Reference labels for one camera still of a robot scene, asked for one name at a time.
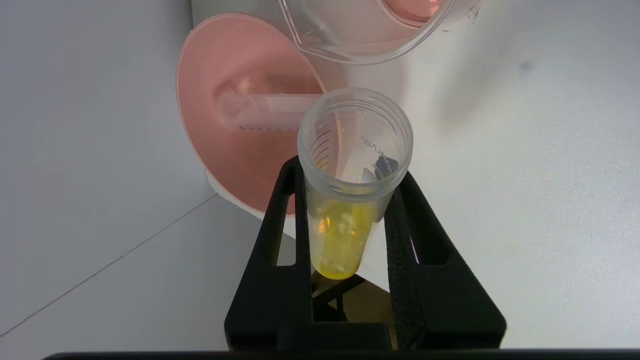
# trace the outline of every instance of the plastic sample cup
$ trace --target plastic sample cup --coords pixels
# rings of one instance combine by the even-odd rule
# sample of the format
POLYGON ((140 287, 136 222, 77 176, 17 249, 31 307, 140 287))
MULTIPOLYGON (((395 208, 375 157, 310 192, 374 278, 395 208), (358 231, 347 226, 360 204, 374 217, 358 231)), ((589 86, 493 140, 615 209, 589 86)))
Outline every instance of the plastic sample cup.
POLYGON ((358 270, 374 226, 411 161, 413 131, 402 109, 364 88, 322 95, 298 131, 311 262, 330 279, 358 270))

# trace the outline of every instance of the yellow liquid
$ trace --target yellow liquid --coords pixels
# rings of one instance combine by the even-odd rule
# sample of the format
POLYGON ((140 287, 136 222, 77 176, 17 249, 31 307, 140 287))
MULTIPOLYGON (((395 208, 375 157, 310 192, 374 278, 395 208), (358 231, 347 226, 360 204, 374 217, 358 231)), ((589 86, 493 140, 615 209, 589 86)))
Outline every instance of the yellow liquid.
POLYGON ((308 217, 311 263, 329 279, 346 279, 360 266, 374 223, 372 208, 332 201, 318 215, 308 217))

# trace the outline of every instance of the black holder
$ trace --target black holder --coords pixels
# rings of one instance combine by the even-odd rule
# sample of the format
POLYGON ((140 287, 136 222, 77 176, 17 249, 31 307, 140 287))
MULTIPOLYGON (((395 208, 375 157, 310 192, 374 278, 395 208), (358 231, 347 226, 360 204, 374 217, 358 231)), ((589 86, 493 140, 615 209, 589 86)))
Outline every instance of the black holder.
MULTIPOLYGON (((385 232, 399 350, 499 347, 506 330, 504 317, 456 250, 410 173, 388 205, 385 232)), ((390 350, 384 323, 314 322, 310 269, 305 181, 295 157, 280 171, 227 313, 229 348, 390 350), (287 203, 293 194, 296 263, 276 266, 287 203)), ((357 278, 347 281, 359 283, 357 278)))

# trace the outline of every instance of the test tube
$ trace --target test tube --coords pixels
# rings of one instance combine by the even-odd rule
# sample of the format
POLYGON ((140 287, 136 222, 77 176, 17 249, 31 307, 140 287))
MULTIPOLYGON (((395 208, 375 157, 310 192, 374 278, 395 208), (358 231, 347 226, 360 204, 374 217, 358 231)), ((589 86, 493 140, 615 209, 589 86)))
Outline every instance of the test tube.
POLYGON ((358 270, 374 227, 411 162, 413 131, 402 109, 364 88, 322 95, 298 131, 310 257, 330 279, 358 270))
POLYGON ((225 94, 218 118, 228 129, 297 130, 302 116, 319 94, 225 94))

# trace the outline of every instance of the transparent plastic container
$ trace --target transparent plastic container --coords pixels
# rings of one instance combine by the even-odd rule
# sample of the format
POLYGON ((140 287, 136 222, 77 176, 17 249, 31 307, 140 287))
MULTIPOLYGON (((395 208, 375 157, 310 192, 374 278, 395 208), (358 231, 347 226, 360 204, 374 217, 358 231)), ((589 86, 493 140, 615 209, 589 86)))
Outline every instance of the transparent plastic container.
POLYGON ((364 88, 322 95, 298 130, 311 262, 330 279, 358 270, 374 226, 406 174, 413 131, 402 109, 364 88))
POLYGON ((448 29, 479 0, 280 0, 298 48, 354 65, 407 53, 437 28, 448 29))
POLYGON ((225 94, 218 118, 227 129, 290 131, 320 94, 225 94))

